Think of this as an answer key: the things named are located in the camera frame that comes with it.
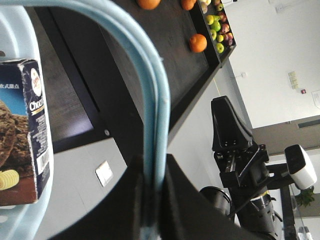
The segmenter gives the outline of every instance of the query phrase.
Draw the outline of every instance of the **basket handle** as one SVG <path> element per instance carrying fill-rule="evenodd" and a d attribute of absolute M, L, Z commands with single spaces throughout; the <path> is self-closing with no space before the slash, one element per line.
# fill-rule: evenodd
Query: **basket handle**
<path fill-rule="evenodd" d="M 151 194 L 160 196 L 166 166 L 170 91 L 162 59 L 141 26 L 110 0 L 0 0 L 0 5 L 74 10 L 100 24 L 119 42 L 133 63 L 142 88 L 144 184 Z"/>

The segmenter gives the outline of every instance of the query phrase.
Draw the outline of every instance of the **biscuit box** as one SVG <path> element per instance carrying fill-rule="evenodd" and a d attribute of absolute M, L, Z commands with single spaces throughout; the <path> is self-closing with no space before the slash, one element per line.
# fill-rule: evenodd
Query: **biscuit box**
<path fill-rule="evenodd" d="M 0 62 L 0 206 L 37 202 L 50 176 L 39 66 Z"/>

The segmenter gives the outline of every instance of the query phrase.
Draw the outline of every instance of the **fruit tray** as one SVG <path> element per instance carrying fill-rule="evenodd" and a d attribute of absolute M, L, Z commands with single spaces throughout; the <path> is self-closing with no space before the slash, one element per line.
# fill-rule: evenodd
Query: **fruit tray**
<path fill-rule="evenodd" d="M 206 23 L 206 26 L 207 26 L 207 31 L 209 32 L 209 36 L 206 36 L 207 39 L 210 39 L 213 46 L 214 46 L 214 49 L 216 51 L 216 54 L 217 54 L 217 57 L 221 63 L 221 65 L 223 66 L 225 61 L 228 59 L 228 57 L 230 56 L 230 54 L 233 52 L 233 50 L 235 49 L 236 47 L 236 41 L 234 39 L 234 37 L 232 37 L 232 43 L 230 44 L 230 46 L 226 46 L 226 44 L 224 42 L 221 42 L 223 45 L 224 45 L 224 51 L 222 53 L 218 53 L 218 50 L 217 50 L 217 39 L 213 39 L 212 35 L 211 35 L 211 26 L 208 24 L 207 22 L 207 19 L 206 17 L 209 16 L 209 15 L 218 15 L 218 11 L 216 10 L 216 6 L 214 6 L 214 1 L 211 2 L 211 4 L 209 4 L 207 6 L 207 12 L 206 13 L 203 13 L 202 9 L 201 9 L 201 3 L 199 1 L 196 2 L 196 4 L 194 5 L 193 9 L 190 11 L 190 15 L 193 19 L 193 21 L 197 22 L 197 25 L 201 24 L 200 22 L 198 22 L 198 14 L 195 15 L 195 12 L 201 12 L 202 15 L 203 15 L 203 20 L 204 22 Z M 224 22 L 220 21 L 219 22 L 221 24 L 227 24 L 229 26 L 229 31 L 227 33 L 231 33 L 232 34 L 232 29 L 230 27 L 230 23 L 229 23 L 229 20 L 227 18 L 227 15 L 226 15 L 226 12 L 225 12 L 225 9 L 223 8 L 221 11 L 219 11 L 221 13 L 223 13 L 225 15 L 225 18 L 226 20 Z"/>
<path fill-rule="evenodd" d="M 217 52 L 216 42 L 211 37 L 210 27 L 199 2 L 190 11 L 182 8 L 181 0 L 163 0 L 153 10 L 141 9 L 135 0 L 114 2 L 135 18 L 163 58 L 170 86 L 171 129 L 182 116 L 184 119 L 188 115 L 205 86 L 223 66 L 236 45 L 234 43 L 222 54 Z M 207 48 L 203 52 L 194 53 L 190 50 L 188 41 L 195 33 L 202 34 L 207 39 Z M 126 63 L 125 53 L 116 46 L 117 43 L 113 43 L 109 48 L 119 69 L 125 69 L 121 72 L 123 80 L 126 84 L 137 85 L 132 83 L 135 73 Z M 141 94 L 139 89 L 133 91 L 137 93 L 131 95 Z M 141 99 L 135 100 L 133 97 L 133 100 L 141 103 Z"/>

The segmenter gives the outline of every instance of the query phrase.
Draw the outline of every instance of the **apple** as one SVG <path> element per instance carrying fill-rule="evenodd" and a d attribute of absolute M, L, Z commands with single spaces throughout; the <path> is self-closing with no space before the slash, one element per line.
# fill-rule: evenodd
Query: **apple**
<path fill-rule="evenodd" d="M 214 21 L 215 21 L 215 18 L 214 18 L 213 15 L 207 15 L 207 16 L 205 17 L 205 20 L 206 20 L 206 23 L 207 23 L 208 25 L 212 25 L 212 24 L 214 23 Z"/>
<path fill-rule="evenodd" d="M 227 16 L 222 12 L 222 11 L 219 11 L 218 12 L 218 16 L 220 17 L 220 21 L 222 23 L 226 22 L 227 21 Z"/>
<path fill-rule="evenodd" d="M 228 34 L 222 34 L 223 40 L 228 41 L 229 40 L 229 35 Z"/>
<path fill-rule="evenodd" d="M 218 34 L 218 35 L 216 36 L 216 41 L 217 41 L 218 43 L 221 43 L 223 40 L 224 40 L 224 36 L 222 36 L 222 35 L 220 35 L 220 34 Z"/>
<path fill-rule="evenodd" d="M 207 4 L 202 1 L 202 2 L 200 3 L 200 6 L 201 6 L 201 9 L 202 9 L 203 14 L 206 14 L 206 13 L 208 12 L 208 6 L 207 6 Z"/>
<path fill-rule="evenodd" d="M 230 39 L 234 39 L 234 35 L 232 34 L 232 32 L 228 32 L 228 33 L 226 33 L 226 35 L 228 35 L 228 37 Z"/>
<path fill-rule="evenodd" d="M 227 47 L 232 46 L 232 44 L 234 43 L 234 41 L 231 38 L 228 38 L 228 40 L 224 40 L 223 44 Z"/>
<path fill-rule="evenodd" d="M 221 0 L 213 0 L 213 5 L 218 6 L 221 3 Z"/>
<path fill-rule="evenodd" d="M 220 12 L 222 9 L 224 9 L 224 5 L 223 5 L 222 3 L 219 3 L 219 4 L 215 7 L 215 9 L 216 9 L 218 12 Z"/>
<path fill-rule="evenodd" d="M 211 33 L 212 39 L 215 40 L 217 38 L 217 32 L 214 29 L 210 29 L 210 33 Z"/>
<path fill-rule="evenodd" d="M 222 54 L 223 51 L 225 50 L 225 47 L 221 42 L 218 42 L 215 46 L 219 54 Z"/>
<path fill-rule="evenodd" d="M 205 3 L 207 6 L 211 3 L 211 0 L 200 0 L 201 3 Z"/>
<path fill-rule="evenodd" d="M 220 34 L 226 34 L 227 32 L 230 31 L 230 26 L 227 23 L 222 23 L 221 24 L 221 30 L 220 30 Z"/>
<path fill-rule="evenodd" d="M 214 21 L 210 27 L 211 27 L 211 29 L 215 30 L 216 32 L 218 32 L 221 29 L 220 22 L 218 22 L 218 21 Z"/>

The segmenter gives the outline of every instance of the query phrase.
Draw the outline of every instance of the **light blue basket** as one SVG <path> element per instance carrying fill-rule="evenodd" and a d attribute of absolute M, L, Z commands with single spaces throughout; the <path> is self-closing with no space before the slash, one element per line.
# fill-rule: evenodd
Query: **light blue basket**
<path fill-rule="evenodd" d="M 138 74 L 144 104 L 144 182 L 156 196 L 161 195 L 165 176 L 168 128 L 170 117 L 170 91 L 167 75 L 156 48 L 139 24 L 110 0 L 0 0 L 0 5 L 33 7 L 63 7 L 80 12 L 105 28 L 121 44 Z M 7 214 L 17 221 L 8 226 L 14 234 L 2 240 L 32 239 L 46 210 L 48 201 L 41 197 L 39 203 L 8 209 Z M 38 212 L 39 222 L 31 226 L 29 220 Z M 142 239 L 157 237 L 158 223 L 142 228 Z"/>

